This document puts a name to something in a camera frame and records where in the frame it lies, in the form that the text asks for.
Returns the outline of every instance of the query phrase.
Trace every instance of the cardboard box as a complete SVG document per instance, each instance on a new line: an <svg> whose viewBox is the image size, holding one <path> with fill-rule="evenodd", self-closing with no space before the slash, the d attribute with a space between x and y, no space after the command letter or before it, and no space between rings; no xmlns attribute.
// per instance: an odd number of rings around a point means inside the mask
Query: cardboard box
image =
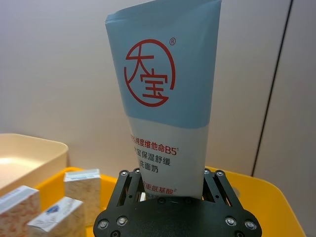
<svg viewBox="0 0 316 237"><path fill-rule="evenodd" d="M0 197L0 237L26 237L27 223L40 213L36 189L21 186Z"/></svg>
<svg viewBox="0 0 316 237"><path fill-rule="evenodd" d="M67 172L65 195L84 202L85 224L93 225L100 214L101 180L98 169Z"/></svg>
<svg viewBox="0 0 316 237"><path fill-rule="evenodd" d="M28 223L28 237L85 237L83 202L63 197Z"/></svg>

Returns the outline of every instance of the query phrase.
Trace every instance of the bolt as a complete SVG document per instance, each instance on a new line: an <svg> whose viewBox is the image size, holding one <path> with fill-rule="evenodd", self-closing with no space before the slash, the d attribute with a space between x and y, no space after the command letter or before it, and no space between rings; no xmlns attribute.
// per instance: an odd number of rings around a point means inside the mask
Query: bolt
<svg viewBox="0 0 316 237"><path fill-rule="evenodd" d="M117 224L119 226L125 226L125 224L127 223L127 218L122 216L118 218Z"/></svg>
<svg viewBox="0 0 316 237"><path fill-rule="evenodd" d="M225 219L226 224L229 226L235 226L236 225L236 220L233 217L227 217Z"/></svg>
<svg viewBox="0 0 316 237"><path fill-rule="evenodd" d="M109 225L109 222L107 220L102 220L102 221L99 222L98 228L99 229L105 229L105 228L108 227L108 225Z"/></svg>
<svg viewBox="0 0 316 237"><path fill-rule="evenodd" d="M246 221L245 225L250 230L255 230L257 228L256 224L253 223L252 221Z"/></svg>
<svg viewBox="0 0 316 237"><path fill-rule="evenodd" d="M224 175L224 172L223 172L223 171L217 171L216 174L217 174L218 176L223 176L223 175Z"/></svg>

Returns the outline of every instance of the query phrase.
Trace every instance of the yellow tray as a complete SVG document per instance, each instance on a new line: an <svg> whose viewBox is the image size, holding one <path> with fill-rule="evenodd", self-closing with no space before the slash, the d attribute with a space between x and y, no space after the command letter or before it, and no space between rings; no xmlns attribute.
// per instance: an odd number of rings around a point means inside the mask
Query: yellow tray
<svg viewBox="0 0 316 237"><path fill-rule="evenodd" d="M35 187L40 192L43 211L64 196L64 173L79 170L81 169L68 167ZM276 186L228 171L226 176L238 194L243 208L252 212L259 220L262 237L305 237L292 208ZM101 205L105 209L117 179L106 175L102 175L101 179ZM87 237L93 236L92 227L88 227Z"/></svg>

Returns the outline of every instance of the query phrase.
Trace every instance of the facial cleanser tube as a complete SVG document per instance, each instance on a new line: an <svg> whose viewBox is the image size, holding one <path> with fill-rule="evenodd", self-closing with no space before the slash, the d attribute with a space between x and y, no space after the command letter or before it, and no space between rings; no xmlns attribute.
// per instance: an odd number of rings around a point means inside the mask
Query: facial cleanser tube
<svg viewBox="0 0 316 237"><path fill-rule="evenodd" d="M220 0L156 0L106 28L148 198L201 198Z"/></svg>

